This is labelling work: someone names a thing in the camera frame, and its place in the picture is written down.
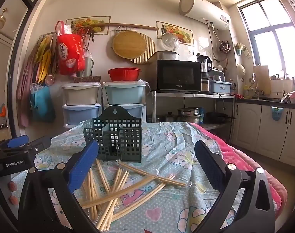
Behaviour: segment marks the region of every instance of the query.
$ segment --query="light blue patterned tablecloth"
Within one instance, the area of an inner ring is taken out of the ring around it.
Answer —
[[[82,125],[81,123],[54,137],[51,147],[37,155],[36,167],[39,170],[52,169],[60,162],[67,162],[73,153],[80,152],[86,145]],[[129,165],[163,177],[175,174],[175,180],[187,183],[187,186],[165,186],[136,210],[113,222],[109,230],[110,233],[189,233],[196,228],[219,195],[219,192],[211,187],[194,155],[194,145],[198,140],[203,140],[212,152],[221,155],[217,143],[189,123],[142,123],[142,163],[129,163]],[[117,162],[101,161],[101,164],[109,183],[112,184],[118,168]],[[99,191],[105,195],[105,189],[95,165],[93,165],[93,171]],[[24,171],[12,179],[18,186],[13,195],[18,198],[20,198],[26,175],[27,171]],[[142,175],[130,172],[124,187],[130,186],[142,178]],[[152,181],[146,186],[122,196],[123,205],[116,211],[123,209],[124,206],[137,199],[141,199],[157,184],[159,184],[158,181]],[[61,222],[68,226],[53,189],[50,189],[50,193]],[[76,190],[74,194],[77,198],[85,198],[84,192],[80,189]],[[233,208],[223,226],[232,222],[242,195],[243,190],[239,190]]]

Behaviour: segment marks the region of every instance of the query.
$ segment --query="red fleece blanket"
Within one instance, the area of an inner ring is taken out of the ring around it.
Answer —
[[[229,146],[226,144],[223,140],[221,140],[216,135],[213,135],[209,131],[205,130],[201,126],[192,123],[193,126],[195,126],[197,129],[199,129],[203,134],[206,136],[212,138],[215,140],[223,154],[224,161],[228,163],[235,164],[240,170],[246,170],[246,171],[254,171],[257,167],[261,167],[257,162],[255,162],[253,159],[251,159],[249,156],[244,154],[242,151],[239,151],[235,149],[232,146]],[[269,174],[265,170],[269,185],[270,185],[270,191],[273,197],[274,202],[277,205],[277,211],[276,211],[276,218],[281,214],[283,208],[285,207],[286,201],[287,201],[287,191],[285,187],[271,174]]]

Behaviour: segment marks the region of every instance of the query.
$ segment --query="beige storage bin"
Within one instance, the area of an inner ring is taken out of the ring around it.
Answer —
[[[101,93],[101,84],[98,82],[68,83],[62,86],[66,105],[94,105],[98,94]]]

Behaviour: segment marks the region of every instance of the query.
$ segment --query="red tote bag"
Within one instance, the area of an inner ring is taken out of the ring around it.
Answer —
[[[58,36],[57,26],[61,23],[61,31]],[[65,24],[58,21],[55,26],[59,53],[60,74],[72,75],[85,69],[85,57],[82,38],[76,34],[65,34]]]

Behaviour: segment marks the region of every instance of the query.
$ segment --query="white water heater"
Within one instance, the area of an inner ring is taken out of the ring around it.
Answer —
[[[205,24],[209,20],[209,26],[213,22],[218,30],[227,30],[231,23],[230,16],[225,11],[206,0],[180,0],[179,12]]]

